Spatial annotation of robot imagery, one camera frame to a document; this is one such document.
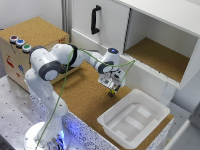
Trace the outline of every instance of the black handle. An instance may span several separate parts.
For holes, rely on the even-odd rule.
[[[101,7],[96,5],[96,8],[92,10],[92,21],[91,21],[91,31],[92,34],[98,33],[100,30],[96,28],[96,12],[101,10]]]

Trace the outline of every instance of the green cable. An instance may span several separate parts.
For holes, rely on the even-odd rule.
[[[85,51],[85,50],[83,50],[83,49],[78,49],[78,50],[81,50],[81,51],[85,52],[86,54],[88,54],[89,56],[91,56],[92,58],[94,58],[96,61],[98,61],[98,62],[100,62],[100,63],[102,63],[102,64],[104,64],[104,65],[106,65],[106,66],[121,67],[121,66],[125,66],[125,65],[128,65],[128,64],[131,64],[131,63],[132,63],[132,64],[130,65],[130,67],[128,68],[128,70],[126,71],[126,73],[125,73],[125,75],[124,75],[124,77],[123,77],[123,79],[122,79],[121,82],[123,82],[123,80],[125,79],[125,76],[127,75],[128,71],[130,70],[130,68],[133,66],[133,64],[134,64],[134,62],[135,62],[135,60],[133,60],[133,61],[131,61],[131,62],[122,64],[122,65],[109,65],[109,64],[106,64],[106,63],[104,63],[104,62],[101,62],[100,60],[98,60],[97,58],[95,58],[94,56],[92,56],[90,53],[88,53],[87,51]],[[37,150],[37,148],[38,148],[38,146],[39,146],[39,143],[40,143],[40,141],[41,141],[41,139],[42,139],[42,137],[43,137],[43,135],[44,135],[44,132],[46,131],[46,128],[48,127],[49,123],[51,122],[51,119],[53,118],[53,116],[54,116],[54,114],[55,114],[56,108],[57,108],[58,103],[59,103],[59,101],[60,101],[60,98],[61,98],[61,96],[62,96],[64,87],[65,87],[65,84],[66,84],[67,72],[68,72],[68,69],[69,69],[69,62],[70,62],[70,59],[71,59],[71,56],[72,56],[72,53],[73,53],[73,52],[74,52],[74,50],[71,51],[71,53],[70,53],[70,55],[69,55],[69,58],[68,58],[68,63],[67,63],[67,68],[66,68],[66,73],[65,73],[65,79],[64,79],[64,83],[63,83],[63,85],[62,85],[62,89],[61,89],[61,92],[60,92],[60,94],[59,94],[58,100],[57,100],[57,102],[56,102],[56,106],[55,106],[55,108],[54,108],[54,110],[53,110],[53,113],[52,113],[52,115],[51,115],[51,118],[49,119],[47,125],[46,125],[45,128],[44,128],[44,131],[42,132],[42,135],[40,136],[40,139],[39,139],[39,141],[38,141],[38,143],[37,143],[37,147],[35,148],[35,150]]]
[[[41,139],[42,139],[42,137],[43,137],[43,135],[44,135],[44,132],[46,131],[46,129],[47,129],[49,123],[51,122],[51,119],[53,118],[53,115],[55,114],[56,108],[57,108],[58,103],[59,103],[59,101],[60,101],[60,97],[61,97],[61,95],[62,95],[62,93],[63,93],[64,87],[65,87],[65,84],[66,84],[67,72],[68,72],[68,69],[69,69],[69,62],[70,62],[70,59],[71,59],[71,56],[72,56],[72,53],[73,53],[73,52],[74,52],[74,50],[71,51],[71,53],[70,53],[70,55],[69,55],[69,58],[68,58],[68,65],[67,65],[67,68],[66,68],[65,79],[64,79],[64,83],[63,83],[63,86],[62,86],[60,95],[59,95],[58,100],[57,100],[57,102],[56,102],[56,106],[55,106],[55,108],[54,108],[54,110],[53,110],[53,113],[52,113],[52,115],[51,115],[51,118],[49,119],[47,125],[46,125],[45,128],[44,128],[44,131],[42,132],[42,135],[40,136],[40,139],[39,139],[39,141],[38,141],[38,143],[37,143],[37,147],[35,148],[35,150],[37,150],[38,145],[39,145],[39,143],[40,143],[40,141],[41,141]]]

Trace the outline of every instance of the cardboard box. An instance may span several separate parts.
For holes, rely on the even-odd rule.
[[[0,50],[6,73],[28,91],[24,78],[26,71],[30,69],[29,54],[23,53],[22,49],[16,48],[16,45],[10,44],[10,36],[12,35],[17,35],[19,39],[25,40],[26,44],[32,47],[42,45],[48,50],[51,50],[57,43],[68,44],[69,35],[40,17],[0,31]],[[68,73],[72,73],[76,69],[78,68],[74,68]],[[63,74],[59,74],[51,83],[53,84],[63,77]]]

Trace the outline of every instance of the white plastic bin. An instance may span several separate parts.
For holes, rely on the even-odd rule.
[[[169,113],[169,108],[134,89],[97,120],[122,147],[135,149]]]

